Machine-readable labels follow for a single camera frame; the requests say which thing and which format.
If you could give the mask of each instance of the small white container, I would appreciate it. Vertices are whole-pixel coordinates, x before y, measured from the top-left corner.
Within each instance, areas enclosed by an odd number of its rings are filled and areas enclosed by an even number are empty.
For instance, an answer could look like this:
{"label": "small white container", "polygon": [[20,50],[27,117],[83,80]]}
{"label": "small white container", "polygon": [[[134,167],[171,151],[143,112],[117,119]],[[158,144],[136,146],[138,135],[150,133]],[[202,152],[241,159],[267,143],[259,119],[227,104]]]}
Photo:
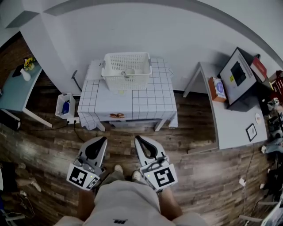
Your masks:
{"label": "small white container", "polygon": [[[63,110],[63,105],[66,101],[69,101],[69,113],[61,114]],[[76,101],[71,93],[61,94],[58,96],[58,99],[57,99],[55,115],[62,119],[74,118],[75,117],[75,106],[76,106]]]}
{"label": "small white container", "polygon": [[[134,74],[126,75],[126,70],[134,71]],[[108,53],[105,55],[101,71],[111,91],[145,90],[151,74],[151,60],[145,52]]]}

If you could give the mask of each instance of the framed picture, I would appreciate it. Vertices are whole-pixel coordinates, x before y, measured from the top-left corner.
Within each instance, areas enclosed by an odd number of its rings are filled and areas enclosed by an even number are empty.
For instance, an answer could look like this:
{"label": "framed picture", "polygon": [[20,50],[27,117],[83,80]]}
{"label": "framed picture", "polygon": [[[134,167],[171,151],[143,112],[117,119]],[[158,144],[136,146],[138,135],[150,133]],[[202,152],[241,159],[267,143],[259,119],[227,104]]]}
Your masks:
{"label": "framed picture", "polygon": [[252,141],[257,135],[256,128],[253,123],[246,129],[246,131],[249,137],[249,141]]}

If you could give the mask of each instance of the blue object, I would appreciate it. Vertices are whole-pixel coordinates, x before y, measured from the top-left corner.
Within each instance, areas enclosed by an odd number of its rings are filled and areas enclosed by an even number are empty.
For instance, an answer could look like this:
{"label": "blue object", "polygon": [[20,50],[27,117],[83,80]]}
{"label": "blue object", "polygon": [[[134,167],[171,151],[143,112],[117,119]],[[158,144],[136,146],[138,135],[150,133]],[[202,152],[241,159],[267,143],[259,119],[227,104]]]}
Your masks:
{"label": "blue object", "polygon": [[224,92],[223,84],[221,82],[217,83],[216,84],[216,89],[218,90],[218,92],[223,93]]}
{"label": "blue object", "polygon": [[63,114],[68,114],[68,113],[69,113],[69,108],[70,108],[70,103],[69,103],[69,101],[66,101],[66,102],[63,104],[62,113],[63,113]]}

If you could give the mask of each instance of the cup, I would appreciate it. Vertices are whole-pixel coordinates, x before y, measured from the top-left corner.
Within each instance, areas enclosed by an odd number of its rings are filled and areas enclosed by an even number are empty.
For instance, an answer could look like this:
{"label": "cup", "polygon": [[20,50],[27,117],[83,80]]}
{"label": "cup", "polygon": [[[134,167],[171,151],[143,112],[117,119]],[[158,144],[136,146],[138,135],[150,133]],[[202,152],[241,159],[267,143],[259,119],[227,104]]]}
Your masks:
{"label": "cup", "polygon": [[134,75],[134,69],[128,68],[125,70],[126,75]]}

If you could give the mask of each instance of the blue desk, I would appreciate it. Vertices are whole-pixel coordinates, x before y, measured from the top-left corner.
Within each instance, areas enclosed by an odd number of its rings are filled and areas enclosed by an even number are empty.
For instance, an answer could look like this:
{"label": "blue desk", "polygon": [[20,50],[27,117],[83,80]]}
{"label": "blue desk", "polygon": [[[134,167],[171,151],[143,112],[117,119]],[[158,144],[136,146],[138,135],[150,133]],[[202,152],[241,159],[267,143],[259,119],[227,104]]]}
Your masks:
{"label": "blue desk", "polygon": [[35,63],[34,69],[28,71],[31,75],[31,79],[28,82],[23,79],[22,75],[12,77],[14,70],[11,71],[3,87],[3,95],[0,98],[0,109],[2,109],[7,114],[11,115],[17,120],[19,120],[19,118],[12,115],[7,110],[24,112],[25,114],[43,123],[44,125],[52,127],[52,124],[26,109],[27,101],[41,71],[41,66],[38,63]]}

